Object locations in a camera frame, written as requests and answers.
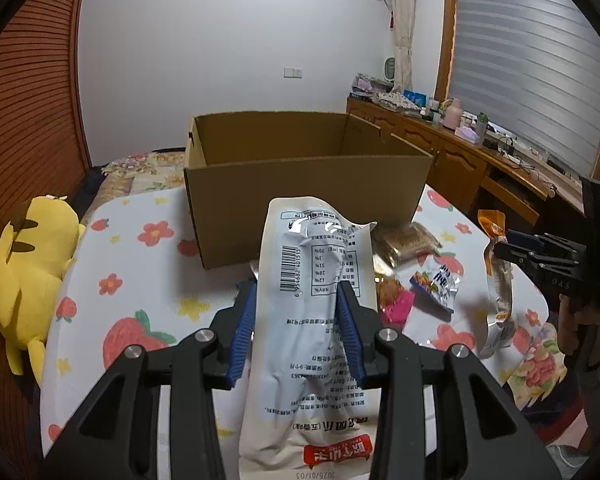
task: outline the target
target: red logo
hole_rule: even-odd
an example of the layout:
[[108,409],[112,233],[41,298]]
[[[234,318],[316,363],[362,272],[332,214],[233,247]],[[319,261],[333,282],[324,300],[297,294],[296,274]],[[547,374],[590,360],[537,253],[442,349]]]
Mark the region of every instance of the red logo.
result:
[[323,462],[342,462],[361,456],[369,460],[373,451],[368,434],[356,436],[330,446],[304,446],[304,463],[313,469],[314,465]]

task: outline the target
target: barcode number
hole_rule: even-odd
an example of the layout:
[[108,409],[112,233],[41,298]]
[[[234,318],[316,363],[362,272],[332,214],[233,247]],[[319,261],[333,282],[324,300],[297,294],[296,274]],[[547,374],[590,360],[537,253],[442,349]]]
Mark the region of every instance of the barcode number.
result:
[[300,249],[283,245],[280,261],[280,290],[295,292],[300,288]]

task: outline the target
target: white snack package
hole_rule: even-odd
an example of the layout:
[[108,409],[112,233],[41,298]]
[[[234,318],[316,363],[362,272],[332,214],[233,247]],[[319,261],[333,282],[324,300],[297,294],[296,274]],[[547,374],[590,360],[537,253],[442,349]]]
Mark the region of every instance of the white snack package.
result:
[[346,480],[368,473],[380,390],[349,375],[334,325],[349,280],[376,310],[370,231],[313,197],[269,203],[262,236],[241,480]]

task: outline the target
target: white floral tablecloth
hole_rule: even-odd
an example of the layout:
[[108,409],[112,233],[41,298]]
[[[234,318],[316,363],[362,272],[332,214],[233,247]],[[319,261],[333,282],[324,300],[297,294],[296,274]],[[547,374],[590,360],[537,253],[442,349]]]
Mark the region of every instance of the white floral tablecloth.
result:
[[[482,257],[488,238],[428,186],[414,220],[443,243],[436,259],[461,274],[462,282],[450,319],[416,295],[404,333],[436,348],[460,341],[478,352],[486,338],[489,307]],[[405,286],[422,264],[419,260],[400,270]],[[163,348],[208,326],[216,311],[233,304],[237,285],[250,275],[248,264],[203,269],[183,187],[120,197],[98,208],[64,279],[46,344],[40,402],[44,453],[120,351],[132,343]],[[522,362],[548,317],[544,298],[517,266],[512,283],[513,316],[519,326],[514,344],[483,361],[500,383]],[[239,478],[238,440],[247,376],[230,392],[214,392],[229,479]],[[163,388],[158,422],[161,479],[170,478],[167,400],[168,388]],[[427,448],[433,450],[430,389],[426,405]]]

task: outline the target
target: gray zebra blind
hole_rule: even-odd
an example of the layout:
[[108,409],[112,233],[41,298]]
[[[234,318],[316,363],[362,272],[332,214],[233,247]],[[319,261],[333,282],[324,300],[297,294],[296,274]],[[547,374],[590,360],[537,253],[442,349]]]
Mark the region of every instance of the gray zebra blind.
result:
[[600,38],[571,0],[458,0],[449,95],[591,173]]

